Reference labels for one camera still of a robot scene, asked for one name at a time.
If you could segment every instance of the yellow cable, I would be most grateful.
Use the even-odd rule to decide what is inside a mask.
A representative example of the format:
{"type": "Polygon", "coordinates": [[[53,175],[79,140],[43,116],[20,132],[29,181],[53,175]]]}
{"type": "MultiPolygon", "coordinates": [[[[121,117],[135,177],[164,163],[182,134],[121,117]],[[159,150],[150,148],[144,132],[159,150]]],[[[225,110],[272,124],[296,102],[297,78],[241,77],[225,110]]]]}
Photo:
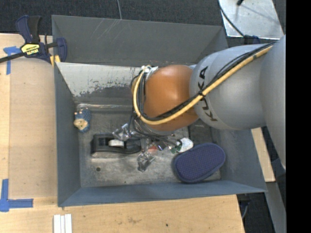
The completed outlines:
{"type": "Polygon", "coordinates": [[[162,123],[166,123],[169,122],[175,118],[177,118],[178,116],[182,115],[183,113],[185,113],[187,110],[189,110],[190,108],[192,108],[196,103],[198,103],[204,96],[206,96],[209,92],[211,92],[214,88],[216,88],[217,86],[219,86],[223,81],[225,81],[226,79],[228,79],[231,75],[233,75],[235,72],[237,72],[238,70],[240,70],[242,67],[244,67],[245,65],[247,65],[248,63],[252,62],[253,60],[261,57],[262,55],[266,54],[272,46],[269,46],[259,52],[257,52],[256,54],[246,58],[245,60],[243,60],[242,62],[240,62],[239,64],[237,64],[235,67],[233,67],[230,71],[228,71],[225,75],[221,76],[219,79],[217,79],[214,83],[212,83],[210,86],[208,86],[203,92],[203,96],[202,95],[198,95],[196,98],[194,98],[189,104],[187,104],[184,108],[182,108],[181,110],[177,111],[176,113],[174,113],[173,115],[170,115],[167,118],[164,119],[160,119],[157,121],[150,121],[146,118],[144,118],[142,116],[142,114],[140,113],[138,106],[137,106],[137,90],[138,90],[138,86],[140,83],[140,80],[142,78],[142,75],[144,74],[144,71],[146,69],[146,67],[143,69],[143,71],[141,72],[141,74],[139,75],[137,82],[135,84],[134,87],[134,92],[133,92],[133,105],[134,105],[134,109],[136,111],[137,116],[140,118],[141,121],[143,121],[146,124],[149,125],[159,125],[162,123]]]}

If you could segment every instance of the small figurine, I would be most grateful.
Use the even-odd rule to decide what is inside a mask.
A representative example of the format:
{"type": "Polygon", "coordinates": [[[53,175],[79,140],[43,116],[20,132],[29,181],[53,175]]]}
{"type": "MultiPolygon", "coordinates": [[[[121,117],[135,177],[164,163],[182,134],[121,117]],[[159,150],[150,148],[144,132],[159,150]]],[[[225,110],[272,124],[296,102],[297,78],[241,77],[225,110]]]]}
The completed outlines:
{"type": "Polygon", "coordinates": [[[90,128],[91,112],[88,108],[84,108],[74,113],[74,126],[76,126],[81,133],[85,133],[90,128]]]}

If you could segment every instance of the bin floor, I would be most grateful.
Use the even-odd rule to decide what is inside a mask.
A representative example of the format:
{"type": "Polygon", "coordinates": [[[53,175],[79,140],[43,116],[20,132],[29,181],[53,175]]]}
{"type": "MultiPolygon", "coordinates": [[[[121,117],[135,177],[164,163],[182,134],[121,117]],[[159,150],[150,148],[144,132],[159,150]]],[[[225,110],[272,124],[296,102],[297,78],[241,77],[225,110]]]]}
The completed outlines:
{"type": "MultiPolygon", "coordinates": [[[[169,150],[157,151],[155,159],[144,172],[138,170],[139,153],[121,156],[105,153],[101,157],[91,156],[91,141],[97,133],[112,133],[128,122],[129,112],[92,111],[90,130],[79,134],[81,187],[116,186],[143,183],[180,182],[172,169],[172,160],[176,154],[169,150]]],[[[211,142],[209,127],[201,121],[192,124],[190,131],[184,127],[175,132],[176,137],[189,137],[194,144],[211,142]]],[[[207,180],[220,179],[220,172],[215,172],[207,180]]]]}

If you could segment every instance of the wooden table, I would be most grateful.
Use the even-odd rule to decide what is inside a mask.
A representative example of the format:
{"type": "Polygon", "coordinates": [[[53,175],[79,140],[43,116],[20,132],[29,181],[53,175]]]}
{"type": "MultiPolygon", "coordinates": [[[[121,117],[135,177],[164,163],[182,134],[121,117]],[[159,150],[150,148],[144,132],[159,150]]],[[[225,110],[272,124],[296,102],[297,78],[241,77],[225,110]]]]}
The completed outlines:
{"type": "MultiPolygon", "coordinates": [[[[22,44],[18,34],[0,34],[0,57],[6,56],[4,47],[22,44]]],[[[245,232],[236,195],[58,207],[55,124],[46,125],[54,122],[53,67],[24,57],[11,65],[12,72],[6,75],[7,64],[0,64],[0,182],[9,178],[9,198],[33,198],[34,206],[0,212],[0,232],[49,233],[56,214],[72,215],[74,233],[245,232]]],[[[260,132],[253,134],[256,145],[262,144],[260,132]]],[[[266,163],[267,153],[259,159],[266,163]]],[[[266,180],[273,180],[269,163],[263,172],[266,180]]]]}

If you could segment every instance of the black carpet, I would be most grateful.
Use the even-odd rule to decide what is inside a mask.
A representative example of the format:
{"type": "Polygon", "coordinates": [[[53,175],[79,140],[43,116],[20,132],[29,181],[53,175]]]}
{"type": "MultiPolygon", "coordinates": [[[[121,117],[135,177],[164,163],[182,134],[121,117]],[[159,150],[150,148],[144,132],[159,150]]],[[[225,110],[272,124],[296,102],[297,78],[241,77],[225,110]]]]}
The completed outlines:
{"type": "MultiPolygon", "coordinates": [[[[286,34],[286,0],[273,2],[286,34]]],[[[223,25],[217,0],[0,0],[0,33],[16,33],[15,21],[22,15],[42,16],[39,34],[47,35],[52,34],[51,15],[223,25]]],[[[230,47],[243,44],[240,38],[227,41],[230,47]]],[[[276,159],[269,136],[265,136],[269,153],[276,159]]],[[[279,187],[286,205],[286,179],[279,181],[279,187]]],[[[246,233],[274,233],[265,195],[250,194],[249,199],[246,233]]]]}

